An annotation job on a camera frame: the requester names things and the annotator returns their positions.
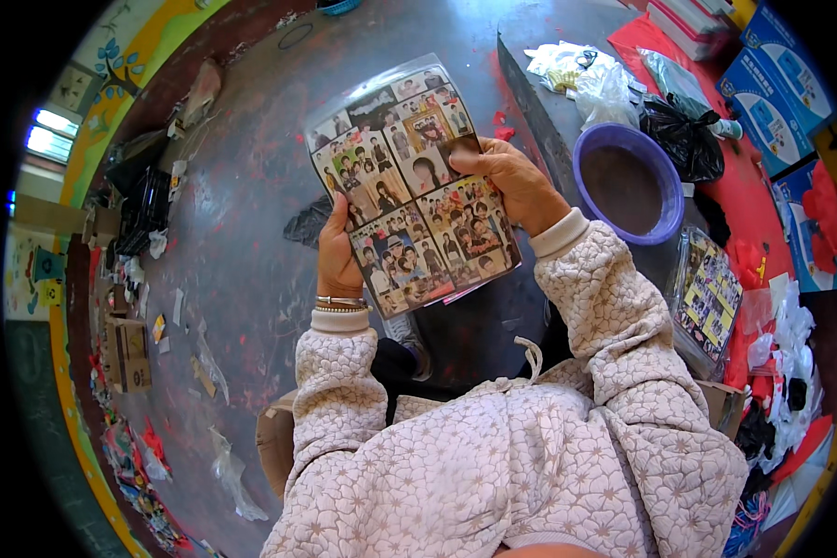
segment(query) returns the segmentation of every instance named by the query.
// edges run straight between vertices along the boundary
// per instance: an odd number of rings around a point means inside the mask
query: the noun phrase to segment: photo collage
[[[385,319],[520,262],[495,186],[449,164],[481,149],[443,67],[363,95],[306,135],[326,191],[347,198],[346,230]]]
[[[704,239],[703,243],[692,243],[692,250],[699,252],[709,242],[712,241]],[[729,269],[721,249],[707,246],[698,262],[697,270],[692,269],[691,285],[675,320],[716,362],[728,342],[744,290]]]

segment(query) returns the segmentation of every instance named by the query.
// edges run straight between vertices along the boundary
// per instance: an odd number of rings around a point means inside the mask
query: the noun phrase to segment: blue box
[[[818,225],[804,212],[804,194],[812,190],[812,171],[818,161],[788,174],[772,183],[772,197],[784,226],[787,244],[791,248],[793,270],[800,282],[800,292],[811,293],[837,288],[837,272],[831,274],[816,267],[812,257],[812,235]]]
[[[744,133],[762,151],[762,165],[770,177],[814,151],[774,82],[745,48],[718,84],[719,93],[741,114]]]
[[[781,90],[804,132],[814,135],[825,128],[837,105],[815,60],[781,17],[760,3],[741,40]]]

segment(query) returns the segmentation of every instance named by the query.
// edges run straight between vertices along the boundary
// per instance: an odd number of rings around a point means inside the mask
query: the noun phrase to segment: blue basket
[[[341,2],[334,6],[319,8],[319,10],[326,15],[339,15],[341,13],[349,12],[353,8],[359,6],[360,2],[362,2],[362,0],[345,0],[344,2]]]

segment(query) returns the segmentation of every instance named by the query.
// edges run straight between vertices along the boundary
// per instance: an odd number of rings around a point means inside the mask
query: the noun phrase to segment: shoe
[[[405,346],[415,355],[418,366],[412,379],[423,382],[430,378],[431,358],[425,350],[425,344],[419,335],[419,326],[412,313],[405,313],[392,319],[382,319],[382,325],[385,327],[386,336]]]

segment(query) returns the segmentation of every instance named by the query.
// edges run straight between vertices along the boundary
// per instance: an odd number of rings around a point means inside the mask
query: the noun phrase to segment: jacket sleeve
[[[720,555],[747,466],[731,440],[711,429],[703,392],[673,348],[657,287],[636,271],[608,225],[590,223],[577,208],[530,244],[536,281],[591,376],[592,412],[625,452],[660,555]]]
[[[286,499],[311,462],[329,452],[355,452],[385,427],[387,393],[369,371],[378,341],[368,311],[313,311],[295,352],[294,466]]]

